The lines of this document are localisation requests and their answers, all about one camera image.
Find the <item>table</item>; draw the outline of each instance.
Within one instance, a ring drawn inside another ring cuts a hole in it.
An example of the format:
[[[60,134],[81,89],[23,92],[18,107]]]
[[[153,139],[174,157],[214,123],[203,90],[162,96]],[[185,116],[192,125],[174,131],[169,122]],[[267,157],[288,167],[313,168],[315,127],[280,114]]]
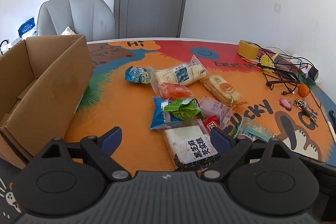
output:
[[[162,133],[149,129],[155,96],[151,85],[125,81],[125,70],[130,66],[169,68],[189,62],[194,54],[206,67],[207,74],[221,75],[249,102],[236,109],[229,128],[233,129],[243,116],[249,117],[273,131],[293,151],[336,166],[336,146],[313,96],[310,94],[306,100],[318,127],[297,107],[289,112],[279,104],[281,91],[285,90],[283,84],[276,84],[271,91],[260,69],[236,53],[238,45],[134,38],[90,42],[88,48],[94,71],[65,140],[77,142],[87,135],[101,136],[119,126],[123,139],[112,158],[132,175],[137,170],[172,171],[174,166]],[[189,88],[196,98],[213,97],[202,83]],[[318,86],[312,92],[326,113],[336,110],[334,102]],[[285,98],[293,101],[300,96],[296,93]]]

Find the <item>cardboard box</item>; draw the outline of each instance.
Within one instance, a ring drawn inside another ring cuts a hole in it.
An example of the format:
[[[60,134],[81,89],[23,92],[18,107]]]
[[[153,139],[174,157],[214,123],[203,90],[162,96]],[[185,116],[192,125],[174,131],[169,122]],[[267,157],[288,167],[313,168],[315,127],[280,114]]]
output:
[[[0,157],[22,168],[64,137],[92,75],[83,35],[31,37],[0,57]]]

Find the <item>white snack package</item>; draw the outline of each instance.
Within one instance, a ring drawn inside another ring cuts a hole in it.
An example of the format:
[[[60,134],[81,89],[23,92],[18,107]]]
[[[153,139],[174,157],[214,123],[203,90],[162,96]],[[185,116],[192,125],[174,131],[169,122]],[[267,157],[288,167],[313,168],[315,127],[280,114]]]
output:
[[[191,61],[188,63],[161,70],[148,67],[147,71],[149,72],[151,84],[156,94],[159,94],[158,87],[163,83],[187,86],[206,77],[206,69],[195,55],[193,55]]]
[[[201,120],[180,122],[185,124],[181,127],[177,124],[163,133],[175,168],[198,170],[217,160],[214,156],[218,152],[212,146]]]

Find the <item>tape roll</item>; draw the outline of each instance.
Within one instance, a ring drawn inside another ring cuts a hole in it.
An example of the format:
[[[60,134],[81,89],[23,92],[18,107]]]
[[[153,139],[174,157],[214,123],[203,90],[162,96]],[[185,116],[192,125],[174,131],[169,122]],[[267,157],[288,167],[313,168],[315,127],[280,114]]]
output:
[[[240,40],[237,53],[247,59],[255,60],[258,56],[259,47],[251,42]]]

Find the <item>small orange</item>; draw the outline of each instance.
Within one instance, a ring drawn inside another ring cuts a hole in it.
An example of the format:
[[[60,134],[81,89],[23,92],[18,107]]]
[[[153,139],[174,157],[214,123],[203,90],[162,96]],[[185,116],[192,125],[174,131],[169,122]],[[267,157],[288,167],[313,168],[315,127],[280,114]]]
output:
[[[298,89],[299,95],[307,97],[309,94],[309,88],[305,84],[301,84]]]

